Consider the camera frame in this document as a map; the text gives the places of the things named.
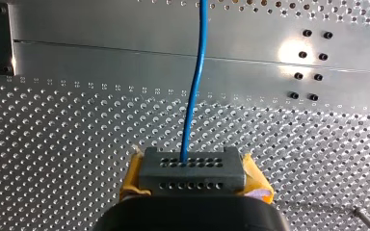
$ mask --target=aluminum panel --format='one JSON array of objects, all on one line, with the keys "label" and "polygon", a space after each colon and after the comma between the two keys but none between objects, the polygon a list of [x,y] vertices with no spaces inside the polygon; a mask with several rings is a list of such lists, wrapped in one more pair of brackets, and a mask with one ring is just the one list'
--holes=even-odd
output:
[{"label": "aluminum panel", "polygon": [[[370,1],[249,2],[210,1],[208,57],[370,71]],[[196,0],[23,0],[12,13],[15,39],[197,53]]]},{"label": "aluminum panel", "polygon": [[[192,74],[195,58],[46,44],[15,49],[21,75],[0,76],[0,230],[90,230],[118,202],[132,144],[179,150],[182,89],[190,85],[182,77]],[[219,66],[222,74],[211,76]],[[199,96],[190,150],[252,152],[295,230],[364,230],[350,213],[359,206],[370,216],[370,114],[240,101],[237,83],[288,86],[273,75],[236,75],[261,66],[279,71],[207,60],[202,89],[212,93]],[[223,99],[222,90],[238,97]]]}]

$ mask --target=perforated aluminum sheet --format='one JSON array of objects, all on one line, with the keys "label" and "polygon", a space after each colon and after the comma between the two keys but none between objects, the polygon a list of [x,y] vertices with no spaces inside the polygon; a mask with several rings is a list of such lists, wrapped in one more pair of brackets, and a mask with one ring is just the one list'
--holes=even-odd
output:
[{"label": "perforated aluminum sheet", "polygon": [[[351,212],[370,216],[370,1],[210,4],[190,150],[252,152],[293,230],[365,230]],[[196,1],[10,10],[17,75],[0,76],[0,230],[91,230],[118,202],[132,144],[179,150]],[[297,59],[308,47],[329,60]]]}]

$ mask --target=black cylindrical object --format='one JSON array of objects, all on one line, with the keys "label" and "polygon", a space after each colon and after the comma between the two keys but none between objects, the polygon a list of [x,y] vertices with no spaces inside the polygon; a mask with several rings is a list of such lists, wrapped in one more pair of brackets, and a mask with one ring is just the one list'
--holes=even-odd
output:
[{"label": "black cylindrical object", "polygon": [[246,196],[142,196],[107,211],[93,231],[288,231],[273,206]]}]

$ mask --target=black bolt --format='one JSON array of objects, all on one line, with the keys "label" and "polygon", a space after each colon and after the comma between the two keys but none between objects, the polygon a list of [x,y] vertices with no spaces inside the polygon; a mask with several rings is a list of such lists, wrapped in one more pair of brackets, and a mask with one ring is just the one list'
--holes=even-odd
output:
[{"label": "black bolt", "polygon": [[325,39],[331,39],[332,38],[332,33],[331,32],[325,32],[324,35],[323,35],[323,37]]},{"label": "black bolt", "polygon": [[298,80],[301,80],[301,79],[303,79],[303,75],[302,75],[302,73],[297,72],[296,74],[294,74],[294,78],[296,78]]},{"label": "black bolt", "polygon": [[4,67],[4,72],[9,73],[11,71],[12,71],[12,67],[11,66],[7,65],[7,66]]},{"label": "black bolt", "polygon": [[317,101],[318,100],[318,95],[317,94],[310,94],[308,96],[308,99],[312,100],[312,101]]},{"label": "black bolt", "polygon": [[321,53],[319,56],[318,56],[318,59],[322,60],[322,61],[325,61],[329,58],[328,55],[324,54],[324,53]]},{"label": "black bolt", "polygon": [[299,57],[300,57],[300,58],[302,58],[302,59],[304,59],[305,57],[307,57],[307,53],[306,53],[306,52],[304,52],[304,51],[301,51],[301,52],[299,53]]},{"label": "black bolt", "polygon": [[290,92],[290,93],[288,94],[288,96],[289,96],[290,98],[292,98],[292,99],[298,99],[298,98],[299,98],[299,95],[298,95],[297,93],[295,93],[295,92]]},{"label": "black bolt", "polygon": [[317,80],[317,81],[322,81],[323,80],[323,75],[321,75],[321,74],[315,74],[314,75],[314,79]]},{"label": "black bolt", "polygon": [[304,30],[303,31],[303,36],[310,37],[311,35],[312,35],[312,32],[310,30]]},{"label": "black bolt", "polygon": [[8,10],[5,7],[0,7],[0,14],[5,14],[7,11]]}]

